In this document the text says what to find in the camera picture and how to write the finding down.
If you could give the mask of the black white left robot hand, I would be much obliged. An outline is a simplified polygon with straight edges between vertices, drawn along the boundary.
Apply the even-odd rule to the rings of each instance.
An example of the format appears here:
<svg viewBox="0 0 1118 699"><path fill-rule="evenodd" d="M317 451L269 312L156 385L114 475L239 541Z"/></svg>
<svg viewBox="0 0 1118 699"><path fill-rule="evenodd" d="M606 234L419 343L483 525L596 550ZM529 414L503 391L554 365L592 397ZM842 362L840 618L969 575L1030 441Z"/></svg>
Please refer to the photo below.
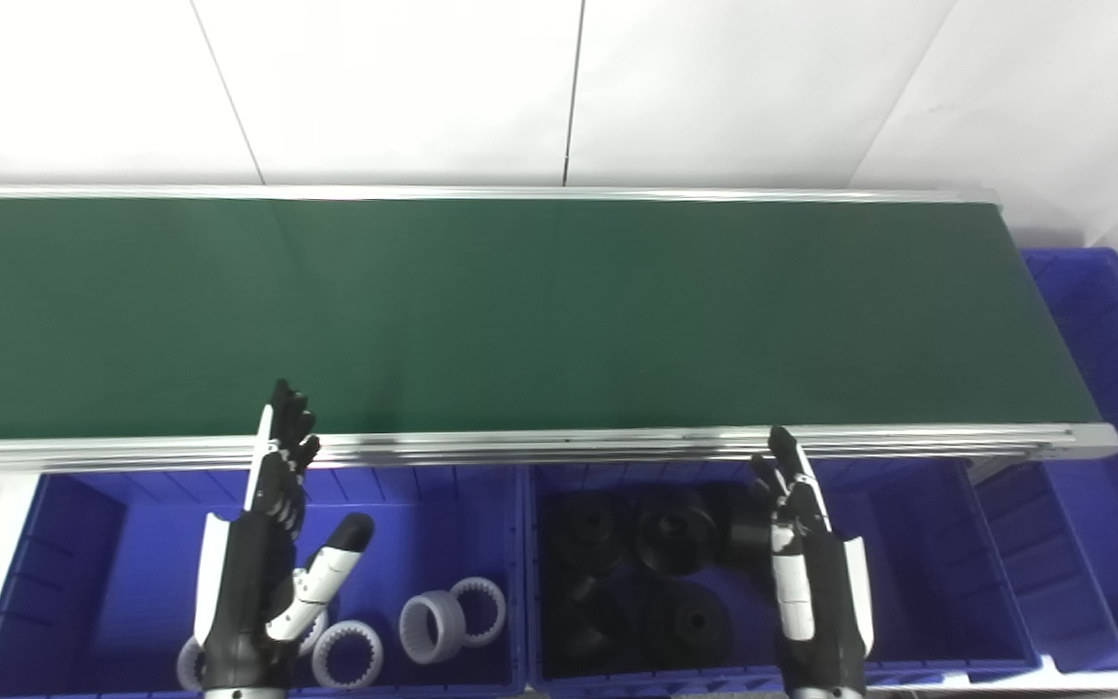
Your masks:
<svg viewBox="0 0 1118 699"><path fill-rule="evenodd" d="M299 566L307 466L322 447L307 397L276 381L254 434L240 511L206 518L192 637L205 698L284 698L303 637L376 533L369 514L342 518Z"/></svg>

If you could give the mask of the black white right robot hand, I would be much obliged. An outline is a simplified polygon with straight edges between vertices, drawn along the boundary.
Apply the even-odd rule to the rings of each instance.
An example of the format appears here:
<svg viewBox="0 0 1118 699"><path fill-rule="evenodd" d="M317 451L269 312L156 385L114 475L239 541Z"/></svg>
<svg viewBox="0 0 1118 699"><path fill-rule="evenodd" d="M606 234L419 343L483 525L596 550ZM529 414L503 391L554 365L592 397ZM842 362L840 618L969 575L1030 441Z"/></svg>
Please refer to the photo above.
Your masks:
<svg viewBox="0 0 1118 699"><path fill-rule="evenodd" d="M806 452L774 425L771 455L755 454L759 499L769 517L775 643L790 698L865 698L874 645L872 589L862 537L842 537Z"/></svg>

